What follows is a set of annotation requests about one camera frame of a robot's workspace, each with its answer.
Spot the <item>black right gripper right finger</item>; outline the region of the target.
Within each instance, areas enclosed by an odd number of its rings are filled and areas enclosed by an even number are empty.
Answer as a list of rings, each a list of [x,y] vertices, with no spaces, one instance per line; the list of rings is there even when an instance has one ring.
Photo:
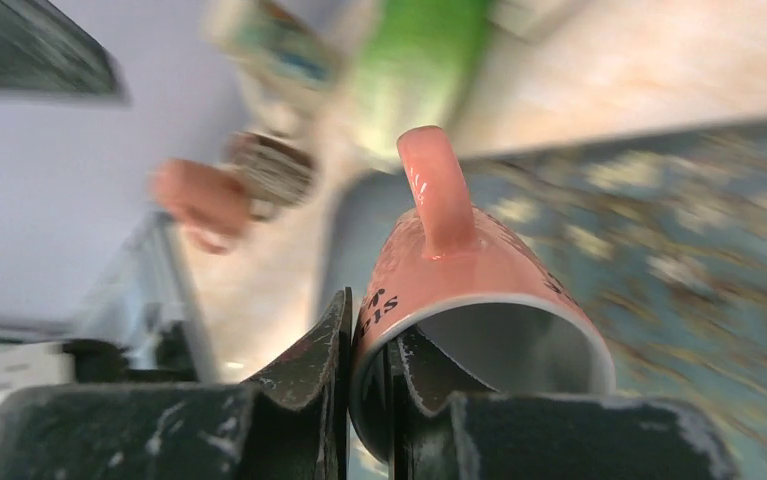
[[[734,479],[694,405],[481,390],[416,329],[383,355],[394,479]]]

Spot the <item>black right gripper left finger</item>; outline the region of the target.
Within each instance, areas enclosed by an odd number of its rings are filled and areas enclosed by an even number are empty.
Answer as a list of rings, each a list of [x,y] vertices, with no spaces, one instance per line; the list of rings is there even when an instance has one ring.
[[[239,384],[33,387],[0,403],[0,479],[343,479],[352,293]]]

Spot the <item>salmon pink text mug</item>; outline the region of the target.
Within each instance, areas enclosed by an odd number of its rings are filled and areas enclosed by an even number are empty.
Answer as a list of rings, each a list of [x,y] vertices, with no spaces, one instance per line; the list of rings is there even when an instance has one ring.
[[[411,129],[397,151],[415,205],[378,254],[352,345],[349,410],[370,453],[388,456],[383,351],[411,328],[494,391],[613,392],[601,334],[518,235],[472,204],[446,133]]]

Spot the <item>pink flower mug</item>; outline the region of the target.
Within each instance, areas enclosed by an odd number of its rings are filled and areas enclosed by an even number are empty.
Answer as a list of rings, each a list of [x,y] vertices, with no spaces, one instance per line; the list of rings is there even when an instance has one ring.
[[[210,254],[234,249],[251,220],[250,199],[242,183],[211,165],[167,160],[154,174],[152,194],[190,240]]]

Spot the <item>brown dark mug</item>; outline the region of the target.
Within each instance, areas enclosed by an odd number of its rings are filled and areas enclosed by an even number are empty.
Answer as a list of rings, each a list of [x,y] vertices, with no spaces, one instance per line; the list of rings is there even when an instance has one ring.
[[[227,142],[223,164],[244,186],[256,221],[270,221],[281,209],[301,205],[314,189],[313,157],[272,136],[234,133]]]

